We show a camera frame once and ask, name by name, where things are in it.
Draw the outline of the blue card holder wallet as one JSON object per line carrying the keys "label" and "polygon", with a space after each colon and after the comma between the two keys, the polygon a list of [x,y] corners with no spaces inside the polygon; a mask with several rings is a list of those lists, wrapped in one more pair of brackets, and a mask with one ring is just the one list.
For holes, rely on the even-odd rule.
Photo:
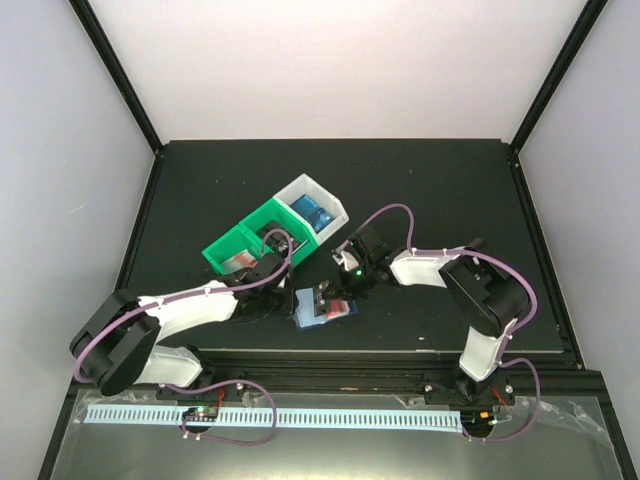
{"label": "blue card holder wallet", "polygon": [[299,330],[318,327],[358,313],[357,305],[353,300],[326,298],[322,285],[297,290],[295,297],[297,307],[292,314],[292,319]]}

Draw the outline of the red circle credit card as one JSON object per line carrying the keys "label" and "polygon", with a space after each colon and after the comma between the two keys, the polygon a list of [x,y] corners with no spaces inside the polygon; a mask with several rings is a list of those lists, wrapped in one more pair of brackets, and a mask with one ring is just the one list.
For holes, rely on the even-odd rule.
{"label": "red circle credit card", "polygon": [[328,319],[340,318],[350,313],[350,305],[347,301],[332,300],[330,309],[327,311],[326,316]]}

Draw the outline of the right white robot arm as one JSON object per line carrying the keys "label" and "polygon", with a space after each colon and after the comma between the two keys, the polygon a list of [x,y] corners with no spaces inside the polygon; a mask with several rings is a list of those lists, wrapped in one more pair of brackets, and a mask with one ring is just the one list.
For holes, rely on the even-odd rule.
{"label": "right white robot arm", "polygon": [[506,345],[538,308],[529,282],[485,253],[485,246],[476,239],[453,249],[393,249],[372,227],[362,227],[333,252],[338,277],[313,288],[314,312],[324,315],[339,301],[366,298],[377,285],[447,289],[469,329],[458,367],[444,387],[465,403],[479,402],[491,390]]}

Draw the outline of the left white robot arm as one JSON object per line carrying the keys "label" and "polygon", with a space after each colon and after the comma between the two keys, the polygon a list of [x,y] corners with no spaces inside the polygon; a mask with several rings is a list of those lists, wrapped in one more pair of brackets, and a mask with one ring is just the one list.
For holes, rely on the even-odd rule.
{"label": "left white robot arm", "polygon": [[289,315],[296,308],[291,262],[267,253],[252,267],[159,296],[113,292],[73,337],[73,377],[114,396],[134,385],[181,388],[193,399],[214,388],[213,368],[195,344],[164,346],[171,336],[208,324]]}

